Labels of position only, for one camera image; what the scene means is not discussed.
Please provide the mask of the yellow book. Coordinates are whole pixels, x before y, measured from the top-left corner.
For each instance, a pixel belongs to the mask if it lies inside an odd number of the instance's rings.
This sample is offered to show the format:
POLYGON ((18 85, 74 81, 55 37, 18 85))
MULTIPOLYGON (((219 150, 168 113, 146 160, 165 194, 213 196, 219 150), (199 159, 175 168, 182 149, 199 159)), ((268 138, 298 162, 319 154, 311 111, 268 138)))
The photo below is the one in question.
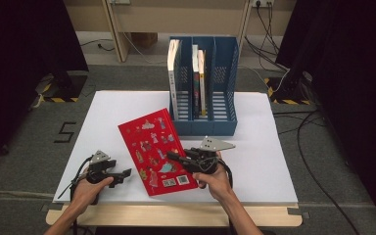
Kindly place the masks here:
POLYGON ((207 113, 206 109, 206 85, 205 85, 205 53, 204 50, 198 51, 198 65, 200 76, 200 98, 201 98, 201 116, 207 113))

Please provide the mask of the blue file rack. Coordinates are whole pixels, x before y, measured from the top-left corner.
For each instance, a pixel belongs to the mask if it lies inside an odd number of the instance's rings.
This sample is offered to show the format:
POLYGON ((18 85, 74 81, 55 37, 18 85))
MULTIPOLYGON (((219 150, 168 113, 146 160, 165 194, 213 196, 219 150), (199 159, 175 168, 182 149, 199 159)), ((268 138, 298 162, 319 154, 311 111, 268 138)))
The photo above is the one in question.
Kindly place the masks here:
POLYGON ((237 39, 226 36, 176 36, 179 49, 175 59, 178 120, 173 118, 169 94, 169 112, 181 136, 231 136, 237 126, 234 89, 239 48, 237 39), (207 113, 194 118, 192 45, 205 53, 207 113))

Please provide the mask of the black stand base striped tape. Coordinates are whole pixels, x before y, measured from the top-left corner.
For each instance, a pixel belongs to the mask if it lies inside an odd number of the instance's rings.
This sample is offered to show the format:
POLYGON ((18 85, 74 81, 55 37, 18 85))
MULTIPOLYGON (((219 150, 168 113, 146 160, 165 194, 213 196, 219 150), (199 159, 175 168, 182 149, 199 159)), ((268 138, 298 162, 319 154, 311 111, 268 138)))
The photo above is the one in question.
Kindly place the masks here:
POLYGON ((269 101, 274 104, 310 104, 306 87, 298 79, 290 78, 287 71, 281 77, 271 76, 265 78, 263 81, 267 86, 269 101))
POLYGON ((77 102, 86 80, 87 74, 80 71, 68 72, 66 78, 57 78, 49 73, 36 87, 37 99, 51 103, 77 102))

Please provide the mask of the light wooden table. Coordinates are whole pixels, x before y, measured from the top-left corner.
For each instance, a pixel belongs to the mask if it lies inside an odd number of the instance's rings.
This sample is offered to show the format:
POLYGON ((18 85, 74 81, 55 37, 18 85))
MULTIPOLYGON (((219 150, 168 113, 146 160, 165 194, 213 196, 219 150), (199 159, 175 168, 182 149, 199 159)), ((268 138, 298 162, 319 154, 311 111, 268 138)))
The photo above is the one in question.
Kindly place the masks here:
MULTIPOLYGON (((257 226, 298 227, 300 215, 289 215, 291 206, 245 206, 257 226)), ((89 206, 77 219, 90 226, 226 227, 228 216, 219 204, 89 206)))

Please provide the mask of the red book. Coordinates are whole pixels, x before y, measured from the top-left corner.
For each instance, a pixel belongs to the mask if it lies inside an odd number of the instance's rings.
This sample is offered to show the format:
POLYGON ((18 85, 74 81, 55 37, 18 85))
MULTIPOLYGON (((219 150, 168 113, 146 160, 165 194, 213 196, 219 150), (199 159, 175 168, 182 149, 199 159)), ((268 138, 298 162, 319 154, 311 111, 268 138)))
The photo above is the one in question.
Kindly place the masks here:
POLYGON ((118 130, 149 196, 198 187, 181 163, 167 157, 168 152, 184 156, 167 109, 122 123, 118 130))

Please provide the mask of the grey tape piece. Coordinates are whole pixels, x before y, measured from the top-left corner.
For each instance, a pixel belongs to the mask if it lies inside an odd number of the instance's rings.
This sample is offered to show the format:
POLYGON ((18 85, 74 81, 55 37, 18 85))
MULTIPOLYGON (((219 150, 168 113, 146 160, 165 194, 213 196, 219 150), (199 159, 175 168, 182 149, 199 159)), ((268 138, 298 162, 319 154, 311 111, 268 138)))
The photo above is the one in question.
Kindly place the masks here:
POLYGON ((309 219, 310 213, 308 211, 302 211, 300 208, 287 208, 289 215, 300 215, 303 219, 309 219))
POLYGON ((41 212, 47 212, 47 211, 50 211, 50 210, 53 210, 53 211, 60 211, 63 207, 63 203, 48 203, 48 204, 44 204, 42 205, 40 211, 41 212))

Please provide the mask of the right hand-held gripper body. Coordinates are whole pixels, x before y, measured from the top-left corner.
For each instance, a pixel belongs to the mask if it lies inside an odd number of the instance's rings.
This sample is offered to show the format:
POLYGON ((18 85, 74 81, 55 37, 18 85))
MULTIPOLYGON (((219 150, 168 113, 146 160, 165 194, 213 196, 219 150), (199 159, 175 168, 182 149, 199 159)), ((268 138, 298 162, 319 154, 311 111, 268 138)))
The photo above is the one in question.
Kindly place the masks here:
POLYGON ((234 144, 206 136, 199 148, 192 147, 184 150, 185 159, 193 162, 192 169, 187 171, 213 174, 218 164, 217 152, 233 148, 235 148, 234 144))

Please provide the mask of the person's right hand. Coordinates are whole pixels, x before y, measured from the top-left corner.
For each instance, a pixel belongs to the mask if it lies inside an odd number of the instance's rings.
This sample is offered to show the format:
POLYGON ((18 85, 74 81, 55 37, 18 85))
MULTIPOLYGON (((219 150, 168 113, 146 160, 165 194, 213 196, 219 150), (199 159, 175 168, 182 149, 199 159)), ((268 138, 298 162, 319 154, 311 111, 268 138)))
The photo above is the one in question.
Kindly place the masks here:
POLYGON ((209 188, 212 197, 222 204, 227 204, 235 196, 222 164, 216 165, 216 171, 213 174, 194 172, 193 178, 198 181, 201 189, 209 188))

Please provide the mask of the white book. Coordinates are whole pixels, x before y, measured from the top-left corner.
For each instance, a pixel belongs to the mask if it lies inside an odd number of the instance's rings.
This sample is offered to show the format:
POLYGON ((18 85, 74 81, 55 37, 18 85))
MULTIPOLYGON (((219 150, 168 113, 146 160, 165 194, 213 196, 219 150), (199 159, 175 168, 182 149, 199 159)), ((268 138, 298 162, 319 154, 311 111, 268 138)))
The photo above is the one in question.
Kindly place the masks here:
POLYGON ((170 102, 172 105, 173 118, 178 120, 177 90, 175 80, 175 59, 179 49, 179 40, 170 39, 167 53, 167 72, 169 81, 170 102))

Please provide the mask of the blue illustrated cover book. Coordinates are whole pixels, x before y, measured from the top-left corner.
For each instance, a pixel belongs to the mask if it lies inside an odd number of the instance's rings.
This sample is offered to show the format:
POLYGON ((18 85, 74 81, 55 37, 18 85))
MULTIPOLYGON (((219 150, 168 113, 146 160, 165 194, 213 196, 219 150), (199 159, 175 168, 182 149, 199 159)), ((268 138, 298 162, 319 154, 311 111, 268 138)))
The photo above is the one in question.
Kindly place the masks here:
POLYGON ((193 67, 193 106, 194 118, 198 118, 200 114, 200 75, 199 75, 199 59, 198 45, 192 45, 192 67, 193 67))

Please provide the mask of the black curtain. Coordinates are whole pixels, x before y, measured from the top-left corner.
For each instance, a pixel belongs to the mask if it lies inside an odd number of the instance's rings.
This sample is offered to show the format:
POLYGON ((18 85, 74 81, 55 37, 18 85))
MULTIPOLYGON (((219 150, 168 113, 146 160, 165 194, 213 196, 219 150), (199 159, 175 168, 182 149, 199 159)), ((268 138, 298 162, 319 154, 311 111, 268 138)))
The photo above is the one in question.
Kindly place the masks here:
POLYGON ((87 69, 64 0, 0 0, 0 150, 41 78, 68 87, 69 71, 87 69))
POLYGON ((376 207, 376 0, 296 0, 277 63, 305 72, 376 207))

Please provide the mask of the white table cover sheet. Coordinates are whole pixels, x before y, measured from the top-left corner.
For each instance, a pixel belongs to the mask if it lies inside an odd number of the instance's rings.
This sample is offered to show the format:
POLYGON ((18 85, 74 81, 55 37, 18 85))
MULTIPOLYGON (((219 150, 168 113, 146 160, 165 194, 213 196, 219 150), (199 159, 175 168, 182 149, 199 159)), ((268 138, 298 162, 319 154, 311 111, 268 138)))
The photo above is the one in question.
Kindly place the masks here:
MULTIPOLYGON (((163 109, 168 104, 166 91, 98 91, 70 154, 70 159, 54 200, 70 200, 67 189, 82 162, 101 150, 117 161, 116 171, 127 168, 131 176, 103 190, 101 203, 171 204, 213 203, 206 189, 191 189, 150 197, 135 169, 118 126, 129 120, 163 109)), ((235 147, 222 152, 232 170, 233 189, 246 204, 293 204, 298 198, 279 141, 268 97, 258 92, 234 95, 237 126, 226 142, 235 147)))

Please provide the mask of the brown box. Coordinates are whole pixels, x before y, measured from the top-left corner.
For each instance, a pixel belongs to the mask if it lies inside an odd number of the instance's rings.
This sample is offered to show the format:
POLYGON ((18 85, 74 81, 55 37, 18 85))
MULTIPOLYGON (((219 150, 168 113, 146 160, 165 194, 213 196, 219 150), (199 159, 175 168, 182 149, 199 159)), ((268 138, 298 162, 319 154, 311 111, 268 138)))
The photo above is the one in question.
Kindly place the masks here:
POLYGON ((132 42, 142 48, 150 48, 158 41, 158 35, 155 32, 132 32, 132 42))

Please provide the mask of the person's left hand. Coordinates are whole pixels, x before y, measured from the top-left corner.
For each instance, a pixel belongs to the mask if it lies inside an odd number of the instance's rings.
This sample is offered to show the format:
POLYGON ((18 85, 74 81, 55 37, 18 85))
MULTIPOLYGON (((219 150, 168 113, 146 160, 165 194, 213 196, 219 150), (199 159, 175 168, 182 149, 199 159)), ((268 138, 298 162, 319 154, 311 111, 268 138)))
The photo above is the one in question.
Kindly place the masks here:
POLYGON ((72 201, 69 205, 69 210, 72 210, 75 215, 84 213, 89 205, 91 205, 97 195, 108 185, 113 182, 112 177, 107 177, 98 183, 90 183, 85 177, 80 179, 74 190, 72 201))

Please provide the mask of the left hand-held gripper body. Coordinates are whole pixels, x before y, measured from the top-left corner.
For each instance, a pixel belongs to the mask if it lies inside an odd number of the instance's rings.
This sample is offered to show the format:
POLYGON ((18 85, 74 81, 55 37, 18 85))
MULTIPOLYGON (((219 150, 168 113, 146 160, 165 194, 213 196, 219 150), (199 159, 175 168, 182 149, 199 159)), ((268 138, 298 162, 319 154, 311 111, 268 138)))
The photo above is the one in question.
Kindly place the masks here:
POLYGON ((116 164, 116 160, 112 160, 109 155, 98 150, 90 159, 86 179, 92 184, 99 183, 108 177, 107 169, 114 167, 116 164))

